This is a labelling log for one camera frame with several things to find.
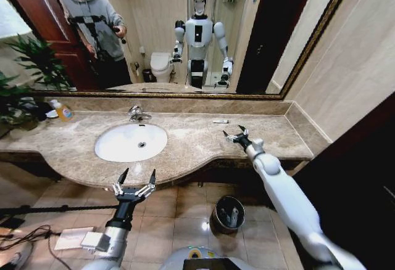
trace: mirror frame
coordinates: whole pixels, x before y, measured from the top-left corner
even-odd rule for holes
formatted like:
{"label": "mirror frame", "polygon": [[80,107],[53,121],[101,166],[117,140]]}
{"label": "mirror frame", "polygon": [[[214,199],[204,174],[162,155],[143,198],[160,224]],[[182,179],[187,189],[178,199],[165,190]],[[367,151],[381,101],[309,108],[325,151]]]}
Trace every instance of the mirror frame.
{"label": "mirror frame", "polygon": [[330,0],[326,5],[320,20],[316,24],[309,40],[303,48],[297,62],[288,76],[279,94],[238,94],[238,93],[163,93],[163,92],[105,92],[105,91],[33,91],[31,96],[59,96],[59,97],[120,97],[120,98],[182,98],[182,99],[244,99],[244,100],[284,100],[297,76],[302,71],[309,56],[320,40],[325,28],[342,0]]}

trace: sink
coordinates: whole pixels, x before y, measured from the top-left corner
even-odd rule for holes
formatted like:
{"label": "sink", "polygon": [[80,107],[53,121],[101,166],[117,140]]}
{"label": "sink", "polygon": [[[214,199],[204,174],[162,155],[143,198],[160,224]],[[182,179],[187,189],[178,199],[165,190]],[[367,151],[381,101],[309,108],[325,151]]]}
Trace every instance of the sink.
{"label": "sink", "polygon": [[158,155],[166,144],[167,134],[162,128],[148,124],[127,124],[103,133],[94,151],[106,161],[137,162]]}

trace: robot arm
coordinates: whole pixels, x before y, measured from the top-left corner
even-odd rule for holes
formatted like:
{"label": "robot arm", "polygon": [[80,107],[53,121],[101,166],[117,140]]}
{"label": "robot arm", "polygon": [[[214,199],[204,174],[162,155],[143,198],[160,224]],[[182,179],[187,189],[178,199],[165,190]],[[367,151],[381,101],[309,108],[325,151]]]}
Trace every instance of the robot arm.
{"label": "robot arm", "polygon": [[156,189],[156,173],[152,172],[149,184],[141,189],[123,188],[128,174],[126,169],[119,180],[112,185],[119,206],[113,218],[107,222],[104,233],[89,232],[85,235],[81,246],[98,256],[95,261],[87,264],[83,270],[119,270],[125,249],[127,237],[131,231],[131,220],[135,207],[143,202]]}
{"label": "robot arm", "polygon": [[264,182],[265,189],[283,222],[295,232],[303,247],[316,260],[333,263],[338,269],[366,270],[352,254],[331,242],[322,232],[320,217],[295,180],[288,176],[277,157],[263,150],[263,141],[251,142],[248,130],[229,136],[229,141],[238,142],[254,164],[254,169]]}
{"label": "robot arm", "polygon": [[229,78],[233,71],[233,59],[228,57],[228,43],[225,37],[225,27],[222,22],[214,25],[214,35],[218,41],[218,45],[223,55],[221,80],[216,84],[220,86],[229,86]]}
{"label": "robot arm", "polygon": [[184,34],[185,34],[185,23],[182,20],[175,22],[175,47],[173,52],[172,62],[182,62],[181,56],[184,51]]}

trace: yellow bottle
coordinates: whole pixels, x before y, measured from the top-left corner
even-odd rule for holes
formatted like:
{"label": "yellow bottle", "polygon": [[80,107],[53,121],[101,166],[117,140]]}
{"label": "yellow bottle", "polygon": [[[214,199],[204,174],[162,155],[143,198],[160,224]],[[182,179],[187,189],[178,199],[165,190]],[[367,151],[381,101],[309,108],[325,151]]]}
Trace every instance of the yellow bottle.
{"label": "yellow bottle", "polygon": [[50,101],[52,106],[55,108],[56,113],[62,119],[63,121],[70,121],[73,118],[73,113],[70,111],[68,107],[65,105],[62,105],[60,102],[58,102],[56,99],[53,99]]}

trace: toilet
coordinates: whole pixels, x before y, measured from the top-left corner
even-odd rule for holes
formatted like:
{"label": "toilet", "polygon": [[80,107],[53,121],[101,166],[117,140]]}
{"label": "toilet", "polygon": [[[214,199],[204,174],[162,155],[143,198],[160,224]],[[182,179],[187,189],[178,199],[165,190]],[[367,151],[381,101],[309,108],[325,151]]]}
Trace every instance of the toilet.
{"label": "toilet", "polygon": [[151,70],[158,83],[169,83],[174,64],[170,64],[170,53],[153,52],[151,55]]}

